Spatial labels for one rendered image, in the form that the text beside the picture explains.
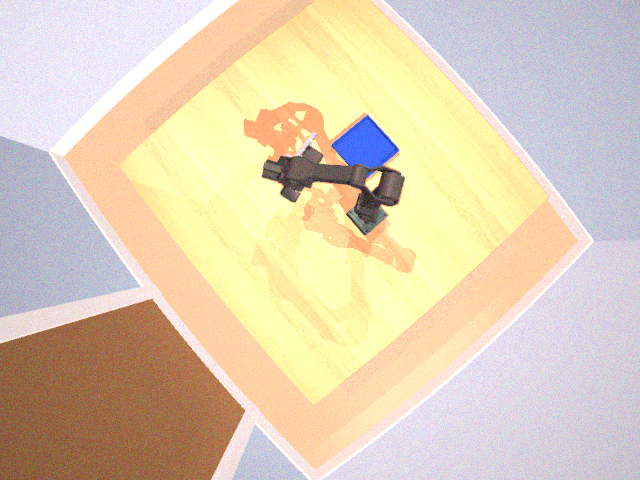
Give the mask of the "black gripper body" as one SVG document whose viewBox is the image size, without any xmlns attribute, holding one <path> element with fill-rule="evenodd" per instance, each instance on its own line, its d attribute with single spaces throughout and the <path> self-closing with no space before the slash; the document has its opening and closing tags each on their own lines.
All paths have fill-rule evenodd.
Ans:
<svg viewBox="0 0 640 480">
<path fill-rule="evenodd" d="M 302 153 L 302 156 L 315 164 L 319 164 L 322 158 L 324 157 L 323 153 L 321 153 L 317 149 L 312 148 L 311 146 L 306 147 L 306 149 Z M 294 187 L 283 186 L 279 193 L 282 197 L 294 203 L 297 201 L 298 197 L 301 194 L 300 193 L 301 188 L 302 187 L 294 188 Z"/>
</svg>

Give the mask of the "blue tray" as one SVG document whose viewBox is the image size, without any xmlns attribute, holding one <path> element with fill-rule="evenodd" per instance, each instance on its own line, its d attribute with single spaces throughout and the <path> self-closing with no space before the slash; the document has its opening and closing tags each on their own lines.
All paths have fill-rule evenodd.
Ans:
<svg viewBox="0 0 640 480">
<path fill-rule="evenodd" d="M 400 151 L 368 114 L 333 142 L 331 147 L 349 166 L 380 166 Z"/>
</svg>

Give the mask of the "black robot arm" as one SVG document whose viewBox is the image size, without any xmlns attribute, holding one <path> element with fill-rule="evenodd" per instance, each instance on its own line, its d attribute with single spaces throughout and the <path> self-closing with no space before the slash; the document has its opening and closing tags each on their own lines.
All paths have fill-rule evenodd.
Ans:
<svg viewBox="0 0 640 480">
<path fill-rule="evenodd" d="M 368 172 L 373 171 L 380 171 L 382 174 L 378 186 L 371 191 L 366 186 L 366 178 Z M 298 155 L 281 155 L 278 161 L 267 159 L 263 165 L 262 178 L 294 188 L 311 188 L 313 182 L 325 182 L 360 189 L 354 212 L 366 224 L 377 221 L 380 205 L 399 204 L 405 180 L 400 171 L 386 165 L 368 167 L 362 164 L 315 164 Z"/>
</svg>

